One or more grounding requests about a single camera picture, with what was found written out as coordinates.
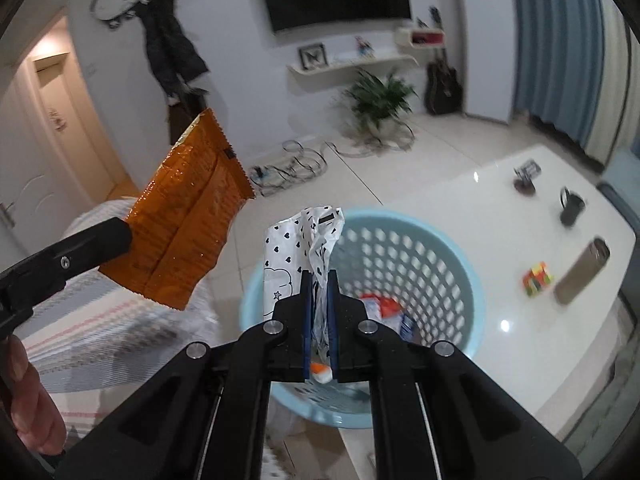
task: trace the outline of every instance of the framed picture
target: framed picture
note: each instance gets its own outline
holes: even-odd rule
[[[326,60],[324,44],[322,43],[301,46],[298,49],[298,54],[300,54],[302,70],[315,70],[316,68],[329,66],[329,63]]]

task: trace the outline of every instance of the plastic laundry basket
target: plastic laundry basket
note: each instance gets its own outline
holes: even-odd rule
[[[341,293],[373,293],[397,300],[414,318],[425,346],[446,339],[473,357],[482,338],[484,297],[462,251],[429,225],[384,210],[345,211],[342,237],[330,267]],[[262,322],[262,266],[248,283],[240,308],[246,330]],[[271,394],[291,411],[339,428],[372,427],[369,396],[337,384],[273,383]]]

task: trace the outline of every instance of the orange packet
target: orange packet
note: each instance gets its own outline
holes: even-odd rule
[[[100,266],[120,285],[183,310],[215,267],[231,222],[254,190],[213,111],[182,134],[125,218],[127,254]]]

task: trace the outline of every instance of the white door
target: white door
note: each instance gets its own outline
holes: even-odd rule
[[[516,69],[513,0],[463,0],[466,21],[465,112],[511,119]]]
[[[45,112],[52,119],[53,134],[65,152],[78,180],[94,200],[101,203],[116,186],[84,130],[71,98],[61,64],[38,72]]]
[[[15,223],[3,225],[0,250],[15,238],[22,256],[60,239],[81,211],[58,186],[36,142],[12,82],[0,102],[0,202]],[[5,258],[2,270],[15,262],[16,251]]]

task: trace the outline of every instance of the finger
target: finger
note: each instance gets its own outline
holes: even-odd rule
[[[28,449],[38,449],[43,446],[53,426],[53,412],[47,403],[47,397],[44,388],[40,387],[33,424],[29,431],[20,431],[20,439]]]
[[[40,376],[30,364],[22,380],[14,384],[11,403],[11,418],[20,433],[29,433],[31,429],[41,389]]]
[[[47,396],[49,409],[53,414],[53,424],[51,425],[49,435],[47,436],[45,443],[38,448],[38,452],[45,455],[57,455],[62,452],[66,441],[65,421],[62,420],[62,416],[50,395],[47,392],[45,392],[45,395]]]
[[[27,351],[15,336],[9,337],[9,375],[14,381],[21,381],[29,367]]]

